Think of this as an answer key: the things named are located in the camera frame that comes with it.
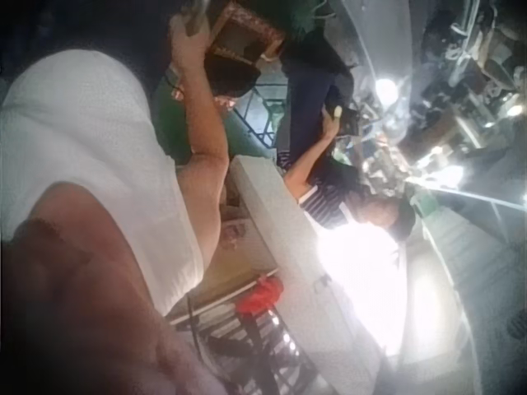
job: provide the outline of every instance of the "striped shirt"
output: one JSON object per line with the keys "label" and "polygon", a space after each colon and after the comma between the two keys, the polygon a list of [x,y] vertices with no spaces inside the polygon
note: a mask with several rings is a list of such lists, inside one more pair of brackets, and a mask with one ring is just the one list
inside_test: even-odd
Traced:
{"label": "striped shirt", "polygon": [[[291,168],[293,164],[288,151],[278,153],[277,165],[285,171]],[[321,178],[313,182],[313,188],[300,198],[300,207],[324,228],[333,229],[347,224],[347,218],[340,209],[344,201],[343,192]]]}

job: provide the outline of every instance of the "white shirt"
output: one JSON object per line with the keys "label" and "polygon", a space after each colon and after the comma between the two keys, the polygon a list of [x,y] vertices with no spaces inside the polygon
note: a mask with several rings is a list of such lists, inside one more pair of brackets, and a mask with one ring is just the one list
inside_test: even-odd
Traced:
{"label": "white shirt", "polygon": [[147,98],[121,63],[68,50],[12,85],[0,114],[2,238],[52,184],[86,188],[128,241],[165,315],[203,277],[203,260],[175,177],[157,143]]}

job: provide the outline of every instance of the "red object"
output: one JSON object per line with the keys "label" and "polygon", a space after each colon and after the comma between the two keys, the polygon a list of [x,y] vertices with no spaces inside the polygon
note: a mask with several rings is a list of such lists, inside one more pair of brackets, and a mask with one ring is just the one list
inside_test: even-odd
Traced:
{"label": "red object", "polygon": [[253,291],[236,303],[236,312],[258,315],[271,309],[283,292],[283,284],[277,277],[263,277]]}

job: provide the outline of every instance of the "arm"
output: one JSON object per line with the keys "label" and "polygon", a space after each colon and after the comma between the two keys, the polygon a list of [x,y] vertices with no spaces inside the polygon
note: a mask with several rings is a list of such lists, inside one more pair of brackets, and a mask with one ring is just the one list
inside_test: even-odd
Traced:
{"label": "arm", "polygon": [[322,110],[322,113],[324,117],[322,137],[291,166],[283,178],[286,188],[297,201],[312,188],[307,179],[313,165],[337,136],[340,128],[340,115],[342,113],[340,107],[335,109],[334,118],[331,118],[325,109]]}
{"label": "arm", "polygon": [[216,250],[220,235],[219,212],[229,156],[222,119],[214,105],[203,66],[208,44],[206,24],[188,37],[180,17],[170,22],[173,61],[180,74],[185,92],[185,111],[192,157],[178,173],[190,223],[207,266]]}

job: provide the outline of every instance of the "person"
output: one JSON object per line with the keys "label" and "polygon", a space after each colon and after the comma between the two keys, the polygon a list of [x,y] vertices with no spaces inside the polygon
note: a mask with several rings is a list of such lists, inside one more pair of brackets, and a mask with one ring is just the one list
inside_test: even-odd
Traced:
{"label": "person", "polygon": [[2,393],[226,393],[163,318],[211,260],[228,167],[208,27],[176,16],[170,36],[193,148],[177,177],[141,74],[106,53],[54,53],[7,93]]}
{"label": "person", "polygon": [[[333,60],[325,64],[321,59]],[[386,229],[395,241],[403,241],[415,223],[415,212],[408,201],[371,195],[361,184],[357,168],[331,156],[341,119],[330,115],[325,106],[344,107],[335,86],[337,76],[344,73],[339,62],[338,55],[317,32],[284,51],[287,112],[277,131],[277,165],[285,172],[284,183],[291,195],[324,228],[369,222]]]}

